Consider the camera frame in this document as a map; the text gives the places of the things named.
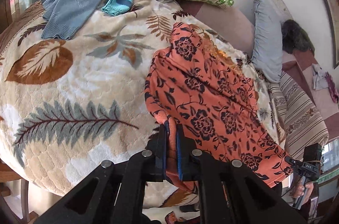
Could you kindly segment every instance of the screw head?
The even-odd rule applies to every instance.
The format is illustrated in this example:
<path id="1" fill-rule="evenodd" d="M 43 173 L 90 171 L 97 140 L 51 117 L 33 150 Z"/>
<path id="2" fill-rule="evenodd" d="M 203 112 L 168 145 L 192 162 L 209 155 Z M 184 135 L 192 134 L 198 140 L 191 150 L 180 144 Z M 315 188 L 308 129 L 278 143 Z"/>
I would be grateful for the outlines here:
<path id="1" fill-rule="evenodd" d="M 202 151 L 200 149 L 193 149 L 192 150 L 192 154 L 194 156 L 201 156 L 202 155 Z"/>
<path id="2" fill-rule="evenodd" d="M 149 149 L 145 149 L 141 152 L 141 155 L 144 157 L 150 157 L 152 155 L 152 151 L 150 151 Z"/>
<path id="3" fill-rule="evenodd" d="M 239 168 L 242 166 L 242 162 L 240 160 L 235 159 L 232 161 L 232 166 Z"/>
<path id="4" fill-rule="evenodd" d="M 108 168 L 108 167 L 110 167 L 111 165 L 112 165 L 112 162 L 111 162 L 110 160 L 104 160 L 104 161 L 101 162 L 101 166 L 102 166 L 103 168 Z"/>

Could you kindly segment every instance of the gray pillow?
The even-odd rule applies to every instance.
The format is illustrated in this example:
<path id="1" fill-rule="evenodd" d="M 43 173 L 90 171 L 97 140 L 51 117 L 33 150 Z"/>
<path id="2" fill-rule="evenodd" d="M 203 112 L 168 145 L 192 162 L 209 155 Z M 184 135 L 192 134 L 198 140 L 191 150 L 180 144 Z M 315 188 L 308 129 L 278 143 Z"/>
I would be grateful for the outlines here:
<path id="1" fill-rule="evenodd" d="M 272 5 L 265 0 L 254 0 L 254 16 L 253 65 L 267 80 L 279 83 L 282 69 L 280 19 Z"/>

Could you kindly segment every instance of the black metal bracket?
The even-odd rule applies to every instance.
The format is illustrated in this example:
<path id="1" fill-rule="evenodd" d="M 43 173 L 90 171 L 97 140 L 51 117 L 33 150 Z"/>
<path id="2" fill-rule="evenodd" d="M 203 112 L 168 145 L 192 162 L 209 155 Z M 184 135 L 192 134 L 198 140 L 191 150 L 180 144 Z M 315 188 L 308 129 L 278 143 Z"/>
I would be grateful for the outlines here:
<path id="1" fill-rule="evenodd" d="M 163 125 L 146 150 L 129 161 L 105 160 L 35 224 L 159 223 L 142 214 L 145 183 L 162 182 L 167 131 Z M 198 181 L 201 223 L 289 223 L 306 221 L 240 160 L 221 162 L 196 149 L 177 126 L 178 171 L 182 181 Z"/>

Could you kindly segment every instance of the blanket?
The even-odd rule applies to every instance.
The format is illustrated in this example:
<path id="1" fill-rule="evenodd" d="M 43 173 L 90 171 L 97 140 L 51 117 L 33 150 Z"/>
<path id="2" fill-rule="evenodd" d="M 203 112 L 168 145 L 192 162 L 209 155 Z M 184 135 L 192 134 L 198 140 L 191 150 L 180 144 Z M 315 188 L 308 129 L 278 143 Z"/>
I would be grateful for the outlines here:
<path id="1" fill-rule="evenodd" d="M 116 17 L 99 9 L 68 41 L 41 39 L 41 3 L 0 36 L 0 158 L 61 196 L 101 161 L 119 163 L 143 150 L 158 131 L 144 84 L 153 54 L 169 46 L 175 22 L 195 25 L 234 67 L 241 64 L 237 59 L 246 60 L 174 0 L 133 0 L 130 12 Z M 242 70 L 254 80 L 258 120 L 274 139 L 267 88 L 251 63 Z M 197 202 L 196 195 L 167 181 L 146 186 L 145 207 L 189 202 Z"/>

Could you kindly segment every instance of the finger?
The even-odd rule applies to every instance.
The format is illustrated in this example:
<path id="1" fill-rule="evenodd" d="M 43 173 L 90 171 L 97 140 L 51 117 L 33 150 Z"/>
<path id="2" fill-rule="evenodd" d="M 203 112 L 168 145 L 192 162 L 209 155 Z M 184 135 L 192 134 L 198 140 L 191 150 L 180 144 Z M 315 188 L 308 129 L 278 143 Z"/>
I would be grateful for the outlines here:
<path id="1" fill-rule="evenodd" d="M 313 183 L 308 182 L 308 183 L 306 183 L 305 187 L 308 188 L 308 189 L 313 189 Z"/>
<path id="2" fill-rule="evenodd" d="M 313 183 L 312 183 L 312 182 L 308 182 L 308 183 L 305 185 L 305 187 L 308 188 L 308 190 L 307 190 L 306 196 L 305 196 L 305 198 L 304 198 L 303 204 L 305 204 L 305 203 L 310 199 L 314 186 L 313 186 Z"/>
<path id="3" fill-rule="evenodd" d="M 297 185 L 297 190 L 303 191 L 304 189 L 305 189 L 305 187 L 302 184 Z"/>
<path id="4" fill-rule="evenodd" d="M 293 194 L 291 195 L 293 198 L 298 198 L 299 196 L 303 196 L 304 192 L 302 190 L 295 190 Z"/>

